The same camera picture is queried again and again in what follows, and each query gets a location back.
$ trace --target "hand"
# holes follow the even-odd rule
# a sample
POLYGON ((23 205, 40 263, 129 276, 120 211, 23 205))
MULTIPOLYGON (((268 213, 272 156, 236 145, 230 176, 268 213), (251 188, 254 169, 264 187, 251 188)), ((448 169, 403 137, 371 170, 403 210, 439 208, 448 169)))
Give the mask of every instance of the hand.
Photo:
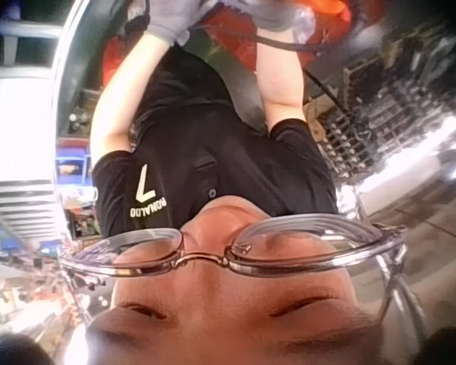
POLYGON ((173 45, 197 19, 201 0, 150 0, 147 32, 173 45))
POLYGON ((289 0, 251 0, 249 13, 255 25, 272 32, 283 32, 294 25, 296 7, 289 0))

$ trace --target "gray glove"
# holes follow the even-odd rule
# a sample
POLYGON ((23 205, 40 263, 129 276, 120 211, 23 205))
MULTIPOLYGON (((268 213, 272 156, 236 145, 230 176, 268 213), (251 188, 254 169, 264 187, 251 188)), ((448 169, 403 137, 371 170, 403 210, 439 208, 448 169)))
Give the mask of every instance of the gray glove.
POLYGON ((201 0, 150 0, 147 32, 173 45, 197 20, 201 0))
POLYGON ((247 3, 258 28, 283 32, 294 25, 296 7, 288 0, 247 0, 247 3))

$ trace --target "black polo shirt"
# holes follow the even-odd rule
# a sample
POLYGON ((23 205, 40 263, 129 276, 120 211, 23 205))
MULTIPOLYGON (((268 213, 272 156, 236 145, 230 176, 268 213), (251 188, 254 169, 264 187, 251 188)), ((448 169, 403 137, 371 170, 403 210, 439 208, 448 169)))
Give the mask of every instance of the black polo shirt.
POLYGON ((263 136, 222 104, 178 108, 133 153, 102 157, 93 181, 104 236, 180 228, 223 195, 246 198, 273 217, 337 213, 334 184, 306 122, 284 120, 263 136))

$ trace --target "glove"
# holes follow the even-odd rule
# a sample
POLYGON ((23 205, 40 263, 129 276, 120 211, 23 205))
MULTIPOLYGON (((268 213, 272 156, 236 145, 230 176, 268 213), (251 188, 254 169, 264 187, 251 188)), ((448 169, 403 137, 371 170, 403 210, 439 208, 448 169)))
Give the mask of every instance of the glove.
POLYGON ((150 0, 147 32, 171 46, 197 20, 201 0, 150 0))
POLYGON ((288 0, 251 0, 249 13, 258 28, 283 32, 294 25, 296 7, 288 0))

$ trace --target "black shirt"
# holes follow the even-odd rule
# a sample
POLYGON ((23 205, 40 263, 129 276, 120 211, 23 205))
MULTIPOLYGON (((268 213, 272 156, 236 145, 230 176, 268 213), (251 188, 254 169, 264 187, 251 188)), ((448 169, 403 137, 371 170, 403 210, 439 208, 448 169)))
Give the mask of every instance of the black shirt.
POLYGON ((180 228, 211 199, 238 195, 270 216, 337 213, 334 184, 307 123, 288 119, 263 136, 223 104, 181 106, 133 153, 93 169, 104 236, 180 228))

